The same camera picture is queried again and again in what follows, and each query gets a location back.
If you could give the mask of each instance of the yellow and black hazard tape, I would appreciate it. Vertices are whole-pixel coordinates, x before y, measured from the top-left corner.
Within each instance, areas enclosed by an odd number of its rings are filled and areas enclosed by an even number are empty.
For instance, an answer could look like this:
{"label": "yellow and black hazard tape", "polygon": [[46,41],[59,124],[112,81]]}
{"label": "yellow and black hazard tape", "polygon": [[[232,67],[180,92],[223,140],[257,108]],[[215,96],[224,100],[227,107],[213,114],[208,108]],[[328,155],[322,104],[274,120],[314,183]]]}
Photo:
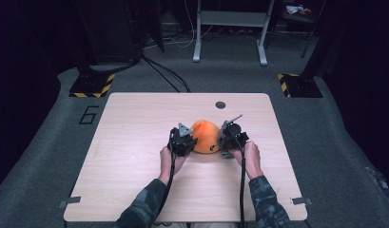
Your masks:
{"label": "yellow and black hazard tape", "polygon": [[278,79],[280,80],[280,84],[281,84],[281,89],[282,89],[283,95],[285,97],[291,97],[291,94],[289,93],[289,90],[288,90],[288,85],[286,85],[286,82],[285,82],[285,79],[284,79],[285,76],[286,77],[287,76],[299,77],[299,74],[278,74]]}
{"label": "yellow and black hazard tape", "polygon": [[80,98],[86,98],[86,97],[105,97],[106,94],[108,93],[108,91],[110,90],[110,86],[111,86],[111,83],[113,82],[113,79],[114,79],[115,75],[114,74],[111,74],[110,76],[108,76],[108,79],[106,81],[106,84],[105,86],[103,87],[102,91],[101,92],[98,92],[98,93],[77,93],[77,92],[74,92],[74,93],[69,93],[69,97],[80,97]]}

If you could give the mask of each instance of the person's left hand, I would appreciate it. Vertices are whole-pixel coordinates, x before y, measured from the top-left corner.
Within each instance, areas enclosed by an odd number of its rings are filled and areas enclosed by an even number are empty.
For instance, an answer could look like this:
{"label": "person's left hand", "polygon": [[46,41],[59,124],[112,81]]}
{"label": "person's left hand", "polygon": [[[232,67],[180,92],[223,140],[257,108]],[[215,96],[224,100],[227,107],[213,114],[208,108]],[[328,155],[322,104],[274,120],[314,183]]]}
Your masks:
{"label": "person's left hand", "polygon": [[[161,180],[164,184],[167,185],[170,178],[170,169],[171,169],[171,155],[170,150],[165,146],[160,154],[161,154],[161,174],[158,179]],[[176,175],[185,163],[185,159],[189,156],[190,153],[185,155],[184,157],[177,156],[174,162],[174,174]]]}

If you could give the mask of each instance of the forearm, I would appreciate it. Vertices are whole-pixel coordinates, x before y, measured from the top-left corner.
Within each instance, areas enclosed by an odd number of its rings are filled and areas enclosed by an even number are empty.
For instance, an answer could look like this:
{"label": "forearm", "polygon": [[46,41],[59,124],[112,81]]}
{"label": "forearm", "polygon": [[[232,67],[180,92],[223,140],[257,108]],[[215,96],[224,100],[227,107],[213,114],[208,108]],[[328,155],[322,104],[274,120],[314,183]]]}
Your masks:
{"label": "forearm", "polygon": [[289,216],[278,203],[277,194],[265,176],[252,179],[249,187],[259,228],[292,227]]}
{"label": "forearm", "polygon": [[161,180],[153,180],[121,214],[114,227],[150,227],[158,217],[159,207],[162,203],[165,190],[166,186]]}

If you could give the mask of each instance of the hand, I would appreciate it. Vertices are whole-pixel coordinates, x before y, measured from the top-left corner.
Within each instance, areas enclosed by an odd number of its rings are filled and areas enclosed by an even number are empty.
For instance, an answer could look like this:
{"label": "hand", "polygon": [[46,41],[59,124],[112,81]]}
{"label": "hand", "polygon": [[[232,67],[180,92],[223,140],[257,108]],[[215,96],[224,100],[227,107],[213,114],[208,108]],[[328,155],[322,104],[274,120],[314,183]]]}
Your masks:
{"label": "hand", "polygon": [[[165,185],[167,185],[170,178],[170,170],[171,170],[171,152],[165,146],[161,152],[161,174],[158,179],[161,180]],[[177,156],[174,162],[174,174],[177,174],[179,170],[182,168],[185,159],[188,157],[190,153],[185,155],[184,157]]]}
{"label": "hand", "polygon": [[[240,150],[229,151],[239,165],[242,165],[242,153]],[[249,141],[244,146],[244,158],[245,158],[245,172],[249,179],[254,179],[263,175],[263,171],[260,166],[260,150],[259,147],[252,141]]]}

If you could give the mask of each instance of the light wood table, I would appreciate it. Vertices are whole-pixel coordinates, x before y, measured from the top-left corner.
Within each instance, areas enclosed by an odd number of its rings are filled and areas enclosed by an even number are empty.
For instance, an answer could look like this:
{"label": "light wood table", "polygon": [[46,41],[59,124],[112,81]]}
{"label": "light wood table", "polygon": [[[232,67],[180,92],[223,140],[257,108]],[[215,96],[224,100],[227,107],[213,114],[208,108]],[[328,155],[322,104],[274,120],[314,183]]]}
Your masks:
{"label": "light wood table", "polygon": [[[219,109],[217,102],[226,107]],[[304,220],[301,197],[272,104],[260,93],[113,93],[93,137],[72,197],[66,221],[114,221],[160,173],[160,150],[170,130],[198,120],[217,126],[235,123],[261,150],[262,169],[291,220]],[[175,175],[157,221],[240,221],[241,167],[220,153],[191,153]],[[246,179],[245,219],[255,220]]]}

